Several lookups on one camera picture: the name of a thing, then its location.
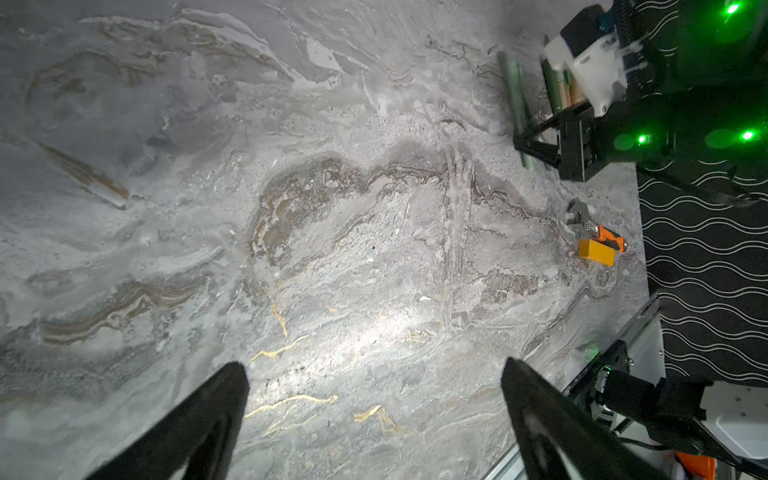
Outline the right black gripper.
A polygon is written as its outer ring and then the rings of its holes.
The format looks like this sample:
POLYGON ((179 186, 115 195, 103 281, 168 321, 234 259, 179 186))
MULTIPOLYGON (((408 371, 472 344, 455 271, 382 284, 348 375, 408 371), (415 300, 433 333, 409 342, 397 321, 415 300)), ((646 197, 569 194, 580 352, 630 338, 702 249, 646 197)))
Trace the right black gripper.
POLYGON ((601 117, 587 111, 568 120, 559 113, 530 121, 513 143, 518 152, 558 168, 562 180, 586 182, 612 163, 661 162, 670 150, 671 122, 664 104, 614 104, 601 117), (560 149, 538 141, 548 130, 560 130, 560 149))

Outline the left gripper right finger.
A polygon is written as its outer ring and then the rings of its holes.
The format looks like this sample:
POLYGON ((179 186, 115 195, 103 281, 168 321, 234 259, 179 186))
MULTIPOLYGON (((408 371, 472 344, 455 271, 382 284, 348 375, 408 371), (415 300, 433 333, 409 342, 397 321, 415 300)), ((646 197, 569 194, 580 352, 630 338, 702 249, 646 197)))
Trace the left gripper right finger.
POLYGON ((525 362, 506 360, 501 389, 529 479, 658 479, 660 472, 562 395, 525 362))

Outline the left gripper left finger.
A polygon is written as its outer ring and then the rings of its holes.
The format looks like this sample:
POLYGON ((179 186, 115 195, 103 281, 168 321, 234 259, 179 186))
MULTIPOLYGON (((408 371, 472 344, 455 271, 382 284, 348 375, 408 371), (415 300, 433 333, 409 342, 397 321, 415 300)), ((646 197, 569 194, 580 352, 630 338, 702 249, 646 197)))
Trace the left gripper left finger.
POLYGON ((249 393, 245 367, 229 362, 91 479, 224 479, 249 393))

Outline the green pen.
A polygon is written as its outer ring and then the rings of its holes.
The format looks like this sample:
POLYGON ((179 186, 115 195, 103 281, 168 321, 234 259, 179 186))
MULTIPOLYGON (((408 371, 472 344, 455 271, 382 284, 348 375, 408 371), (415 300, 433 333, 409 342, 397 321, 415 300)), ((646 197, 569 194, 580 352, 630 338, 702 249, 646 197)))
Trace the green pen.
POLYGON ((504 51, 497 53, 500 73, 502 75, 507 104, 513 123, 513 140, 521 137, 523 140, 532 140, 532 117, 527 107, 524 95, 523 75, 520 64, 511 59, 504 51))
POLYGON ((544 77, 551 112, 553 114, 557 114, 563 109, 558 72, 551 67, 549 61, 546 58, 541 60, 540 65, 544 77))

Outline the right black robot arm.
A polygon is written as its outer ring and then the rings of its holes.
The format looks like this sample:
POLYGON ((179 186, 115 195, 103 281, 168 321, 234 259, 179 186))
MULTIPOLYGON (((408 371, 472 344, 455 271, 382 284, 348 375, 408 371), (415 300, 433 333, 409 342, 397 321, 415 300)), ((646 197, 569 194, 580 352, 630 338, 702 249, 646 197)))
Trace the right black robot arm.
POLYGON ((584 182, 612 163, 710 203, 767 198, 767 5, 616 1, 579 11, 543 52, 581 99, 514 145, 584 182))

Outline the orange yellow box cutter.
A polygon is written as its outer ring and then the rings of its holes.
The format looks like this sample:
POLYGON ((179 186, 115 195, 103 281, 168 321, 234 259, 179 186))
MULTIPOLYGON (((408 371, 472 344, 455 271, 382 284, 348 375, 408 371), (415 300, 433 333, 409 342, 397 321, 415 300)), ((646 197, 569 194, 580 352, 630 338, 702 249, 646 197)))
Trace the orange yellow box cutter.
POLYGON ((577 253, 581 259, 613 267, 616 257, 626 250, 627 242, 623 236, 603 225, 596 225, 579 240, 577 253))

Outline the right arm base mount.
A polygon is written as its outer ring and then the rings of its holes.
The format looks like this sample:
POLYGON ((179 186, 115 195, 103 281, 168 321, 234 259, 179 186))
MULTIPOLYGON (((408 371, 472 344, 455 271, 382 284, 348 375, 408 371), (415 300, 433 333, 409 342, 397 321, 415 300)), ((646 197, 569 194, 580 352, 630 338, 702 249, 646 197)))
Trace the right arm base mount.
POLYGON ((608 375, 614 370, 630 373, 628 347, 624 340, 616 340, 595 356, 564 391, 577 407, 606 428, 611 427, 615 414, 603 404, 602 396, 608 375))

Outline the aluminium front rail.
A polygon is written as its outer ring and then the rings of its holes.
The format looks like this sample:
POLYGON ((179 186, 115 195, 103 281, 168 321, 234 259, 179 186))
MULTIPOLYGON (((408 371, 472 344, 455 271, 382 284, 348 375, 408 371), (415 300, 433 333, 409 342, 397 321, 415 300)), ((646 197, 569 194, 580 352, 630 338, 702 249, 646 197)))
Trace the aluminium front rail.
POLYGON ((598 402, 609 375, 658 381, 664 375, 659 301, 651 297, 607 348, 562 390, 526 362, 507 360, 501 387, 516 437, 489 479, 663 479, 665 453, 636 422, 598 402))

